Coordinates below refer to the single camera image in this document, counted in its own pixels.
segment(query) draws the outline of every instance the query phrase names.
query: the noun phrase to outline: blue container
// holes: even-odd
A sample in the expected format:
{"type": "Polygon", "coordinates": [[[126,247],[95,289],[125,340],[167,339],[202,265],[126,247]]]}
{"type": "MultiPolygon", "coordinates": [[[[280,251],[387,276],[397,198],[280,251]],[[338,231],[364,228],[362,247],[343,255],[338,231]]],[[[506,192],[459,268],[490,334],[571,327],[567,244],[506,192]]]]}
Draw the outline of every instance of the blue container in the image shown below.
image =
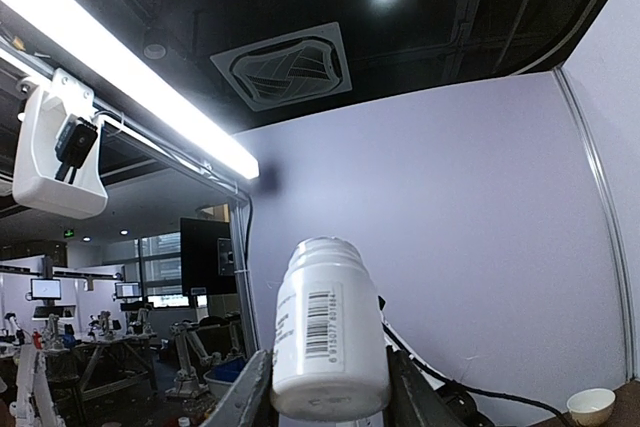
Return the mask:
{"type": "Polygon", "coordinates": [[[234,359],[213,368],[213,378],[224,382],[235,382],[247,363],[244,359],[234,359]]]}

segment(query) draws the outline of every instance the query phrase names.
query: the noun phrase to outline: workbench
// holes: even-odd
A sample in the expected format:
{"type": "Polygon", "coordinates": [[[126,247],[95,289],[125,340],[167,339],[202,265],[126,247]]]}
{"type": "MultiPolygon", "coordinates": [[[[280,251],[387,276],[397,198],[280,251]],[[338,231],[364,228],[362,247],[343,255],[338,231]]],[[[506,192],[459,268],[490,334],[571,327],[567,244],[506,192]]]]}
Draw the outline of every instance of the workbench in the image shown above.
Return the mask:
{"type": "Polygon", "coordinates": [[[157,392],[158,384],[153,366],[150,339],[150,336],[144,335],[117,337],[114,340],[97,338],[74,347],[75,357],[81,364],[85,364],[78,382],[82,401],[86,402],[146,381],[149,381],[151,389],[157,392]],[[126,378],[102,385],[98,384],[98,386],[90,386],[90,382],[95,380],[93,377],[98,363],[105,358],[113,361],[125,373],[126,378]],[[139,367],[133,375],[129,373],[132,370],[132,365],[139,367]]]}

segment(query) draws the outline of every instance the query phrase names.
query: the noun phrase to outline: fluorescent light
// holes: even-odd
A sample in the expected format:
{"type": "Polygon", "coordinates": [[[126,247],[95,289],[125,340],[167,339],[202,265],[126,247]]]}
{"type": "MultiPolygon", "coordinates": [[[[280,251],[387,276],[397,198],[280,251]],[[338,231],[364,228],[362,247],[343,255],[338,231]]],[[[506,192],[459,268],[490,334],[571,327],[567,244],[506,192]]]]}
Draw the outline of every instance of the fluorescent light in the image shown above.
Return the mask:
{"type": "Polygon", "coordinates": [[[145,65],[75,0],[1,0],[114,87],[247,179],[258,161],[145,65]]]}

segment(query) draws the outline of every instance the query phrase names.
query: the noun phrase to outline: plastic bottle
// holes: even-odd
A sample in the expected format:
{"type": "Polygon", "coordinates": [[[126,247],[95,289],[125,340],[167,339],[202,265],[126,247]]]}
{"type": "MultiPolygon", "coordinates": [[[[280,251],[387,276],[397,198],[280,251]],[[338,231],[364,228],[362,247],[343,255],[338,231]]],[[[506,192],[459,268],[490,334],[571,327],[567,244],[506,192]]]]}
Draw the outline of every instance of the plastic bottle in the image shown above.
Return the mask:
{"type": "Polygon", "coordinates": [[[278,291],[271,402],[297,419],[348,422],[383,410],[389,370],[378,296],[356,248],[301,242],[278,291]]]}

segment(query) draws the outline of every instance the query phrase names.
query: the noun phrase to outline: white bowl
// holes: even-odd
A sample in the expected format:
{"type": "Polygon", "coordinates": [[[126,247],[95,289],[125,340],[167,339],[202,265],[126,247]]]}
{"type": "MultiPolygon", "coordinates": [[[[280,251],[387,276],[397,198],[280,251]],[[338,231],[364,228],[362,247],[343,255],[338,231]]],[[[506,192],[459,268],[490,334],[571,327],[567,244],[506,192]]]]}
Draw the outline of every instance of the white bowl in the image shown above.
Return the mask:
{"type": "Polygon", "coordinates": [[[580,427],[599,427],[613,412],[616,394],[609,389],[589,389],[572,395],[567,409],[580,427]]]}

